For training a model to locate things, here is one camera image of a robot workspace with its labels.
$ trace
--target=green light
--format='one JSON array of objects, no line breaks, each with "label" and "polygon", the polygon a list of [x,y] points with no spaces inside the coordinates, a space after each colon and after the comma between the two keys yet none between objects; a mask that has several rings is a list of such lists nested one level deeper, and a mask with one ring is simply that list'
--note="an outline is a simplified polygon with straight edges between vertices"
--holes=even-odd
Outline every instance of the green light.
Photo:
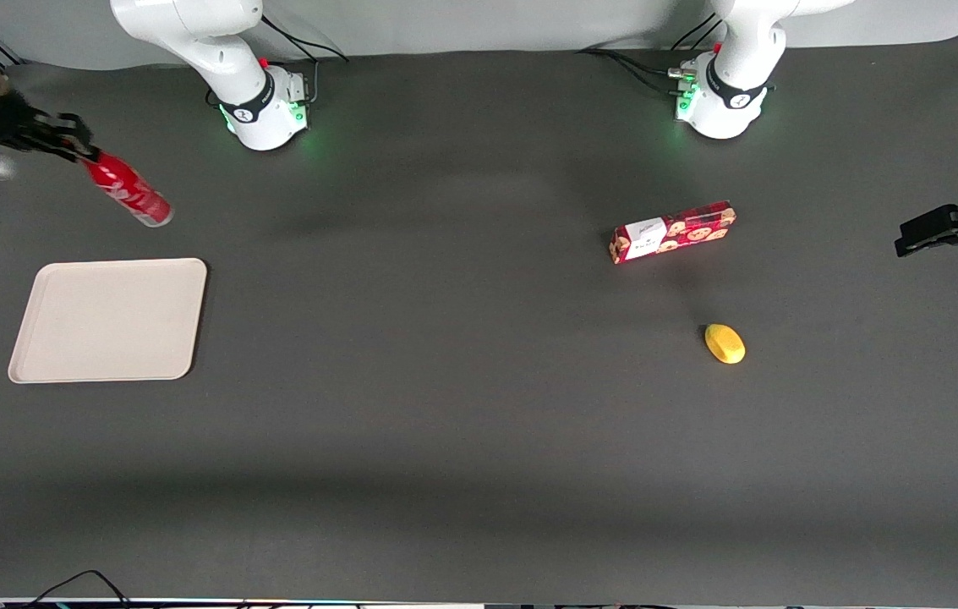
[{"label": "green light", "polygon": [[300,104],[299,101],[290,102],[290,114],[294,116],[294,120],[302,120],[304,118],[304,105]]},{"label": "green light", "polygon": [[219,107],[219,112],[223,115],[223,120],[227,121],[227,131],[234,134],[234,124],[231,124],[231,117],[227,115],[227,111],[223,107]]}]

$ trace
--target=black table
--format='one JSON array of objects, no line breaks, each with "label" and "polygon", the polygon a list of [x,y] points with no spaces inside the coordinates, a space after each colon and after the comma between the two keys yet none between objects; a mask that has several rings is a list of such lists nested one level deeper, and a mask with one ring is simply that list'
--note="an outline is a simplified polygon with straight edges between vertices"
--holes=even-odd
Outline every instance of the black table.
[{"label": "black table", "polygon": [[[731,142],[571,53],[329,63],[266,154],[192,70],[14,76],[176,218],[0,184],[0,596],[958,606],[958,248],[892,250],[958,203],[958,39],[790,51]],[[726,239],[610,264],[723,198]],[[185,255],[188,376],[8,381],[39,267]]]}]

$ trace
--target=white label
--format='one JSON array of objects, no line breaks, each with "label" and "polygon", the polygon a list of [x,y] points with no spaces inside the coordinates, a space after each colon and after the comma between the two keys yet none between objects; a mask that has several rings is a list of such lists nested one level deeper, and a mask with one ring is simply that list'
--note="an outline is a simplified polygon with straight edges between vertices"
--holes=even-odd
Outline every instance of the white label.
[{"label": "white label", "polygon": [[633,224],[626,224],[629,232],[629,251],[625,254],[626,260],[640,258],[641,255],[655,254],[660,249],[660,243],[667,236],[667,223],[661,218],[644,220]]}]

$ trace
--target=white wall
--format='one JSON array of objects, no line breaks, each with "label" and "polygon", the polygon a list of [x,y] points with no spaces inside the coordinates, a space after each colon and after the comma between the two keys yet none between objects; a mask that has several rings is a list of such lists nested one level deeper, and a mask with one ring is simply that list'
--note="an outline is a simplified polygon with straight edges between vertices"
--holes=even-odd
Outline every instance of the white wall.
[{"label": "white wall", "polygon": [[[704,0],[266,0],[292,34],[352,55],[578,49],[626,39],[670,45],[710,10]],[[793,47],[895,45],[958,35],[958,0],[858,0],[784,22]],[[293,47],[260,25],[244,37],[274,58]],[[22,58],[78,69],[173,63],[126,36],[107,0],[0,0],[0,39]]]}]

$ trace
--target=red box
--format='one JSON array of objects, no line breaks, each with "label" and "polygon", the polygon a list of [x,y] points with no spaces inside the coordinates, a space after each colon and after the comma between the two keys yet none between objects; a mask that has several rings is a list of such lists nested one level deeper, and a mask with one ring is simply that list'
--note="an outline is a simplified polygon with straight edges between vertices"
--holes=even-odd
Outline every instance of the red box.
[{"label": "red box", "polygon": [[703,207],[634,222],[614,228],[610,238],[610,258],[615,265],[646,255],[663,254],[679,247],[706,240],[722,239],[737,215],[731,202],[719,201]]}]

